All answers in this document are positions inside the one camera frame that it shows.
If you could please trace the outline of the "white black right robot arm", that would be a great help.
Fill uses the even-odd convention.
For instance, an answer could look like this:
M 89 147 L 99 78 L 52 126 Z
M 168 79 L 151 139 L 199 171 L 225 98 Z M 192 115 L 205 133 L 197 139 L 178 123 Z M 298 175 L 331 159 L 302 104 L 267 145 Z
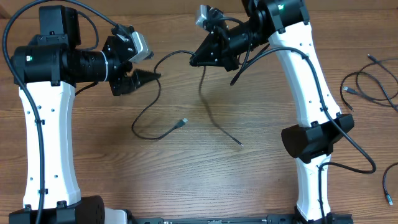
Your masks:
M 285 128 L 282 142 L 295 159 L 298 200 L 292 215 L 268 217 L 269 223 L 352 223 L 351 215 L 331 211 L 327 198 L 328 162 L 334 144 L 354 125 L 330 94 L 315 48 L 307 7 L 302 0 L 244 1 L 249 17 L 229 28 L 222 11 L 200 6 L 195 23 L 208 36 L 190 59 L 194 67 L 215 66 L 242 72 L 238 56 L 262 44 L 277 55 L 288 80 L 297 124 Z

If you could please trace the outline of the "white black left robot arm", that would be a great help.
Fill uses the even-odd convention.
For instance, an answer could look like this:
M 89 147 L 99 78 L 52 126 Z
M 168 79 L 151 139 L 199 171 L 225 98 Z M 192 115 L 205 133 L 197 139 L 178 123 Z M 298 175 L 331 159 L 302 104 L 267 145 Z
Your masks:
M 23 208 L 10 223 L 134 223 L 129 210 L 104 206 L 100 196 L 83 197 L 73 164 L 72 109 L 76 84 L 107 82 L 115 96 L 158 79 L 133 69 L 152 58 L 145 37 L 113 23 L 102 50 L 81 49 L 78 1 L 51 6 L 37 1 L 40 32 L 6 63 L 19 87 L 27 131 L 28 171 Z

